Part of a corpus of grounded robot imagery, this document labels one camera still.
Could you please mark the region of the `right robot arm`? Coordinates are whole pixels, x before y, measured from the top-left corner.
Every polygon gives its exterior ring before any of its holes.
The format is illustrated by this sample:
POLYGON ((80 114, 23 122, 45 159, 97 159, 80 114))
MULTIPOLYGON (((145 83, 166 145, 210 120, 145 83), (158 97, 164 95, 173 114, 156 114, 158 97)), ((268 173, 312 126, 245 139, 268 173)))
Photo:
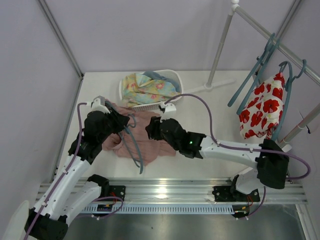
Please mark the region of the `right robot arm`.
POLYGON ((232 178, 231 192, 249 195, 262 187, 285 187, 289 157, 270 139, 261 144, 214 141, 209 135, 184 130, 173 118, 160 117, 152 117, 145 130, 149 139, 164 140, 186 158, 221 159, 249 167, 232 178))

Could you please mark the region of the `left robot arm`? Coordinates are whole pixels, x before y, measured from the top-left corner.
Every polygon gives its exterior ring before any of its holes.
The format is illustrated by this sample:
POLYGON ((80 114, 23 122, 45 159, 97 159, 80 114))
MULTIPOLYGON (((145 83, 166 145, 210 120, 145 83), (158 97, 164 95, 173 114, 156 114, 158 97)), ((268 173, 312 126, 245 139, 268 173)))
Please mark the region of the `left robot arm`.
POLYGON ((85 120, 79 120, 79 132, 71 144, 61 172, 54 179, 44 195, 29 210, 24 230, 38 240, 62 240, 72 221, 90 203, 101 200, 118 200, 109 195, 109 180, 94 174, 82 188, 72 191, 102 151, 103 142, 112 134, 122 132, 128 125, 129 116, 106 106, 94 107, 85 120))

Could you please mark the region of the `pink skirt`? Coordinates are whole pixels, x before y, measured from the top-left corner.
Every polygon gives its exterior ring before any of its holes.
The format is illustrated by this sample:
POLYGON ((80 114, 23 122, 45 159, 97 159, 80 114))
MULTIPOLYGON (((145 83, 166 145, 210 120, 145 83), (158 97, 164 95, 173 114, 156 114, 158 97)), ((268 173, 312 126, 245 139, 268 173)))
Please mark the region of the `pink skirt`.
MULTIPOLYGON (((159 114, 152 111, 135 112, 129 108, 117 106, 113 102, 106 101, 106 103, 109 107, 112 106, 114 109, 116 109, 121 115, 134 115, 137 121, 137 126, 135 128, 130 128, 130 130, 132 131, 133 136, 139 146, 144 166, 147 166, 151 162, 155 161, 158 157, 174 157, 176 155, 176 151, 166 141, 148 138, 145 127, 149 125, 151 117, 158 117, 159 114)), ((131 117, 128 123, 134 124, 134 121, 131 117)), ((133 156, 138 159, 138 153, 133 141, 131 140, 131 137, 124 130, 121 133, 124 134, 124 139, 127 142, 129 149, 133 152, 133 156)), ((129 152, 127 151, 121 138, 118 136, 118 133, 111 134, 103 142, 102 149, 104 151, 113 151, 117 157, 131 159, 129 152)))

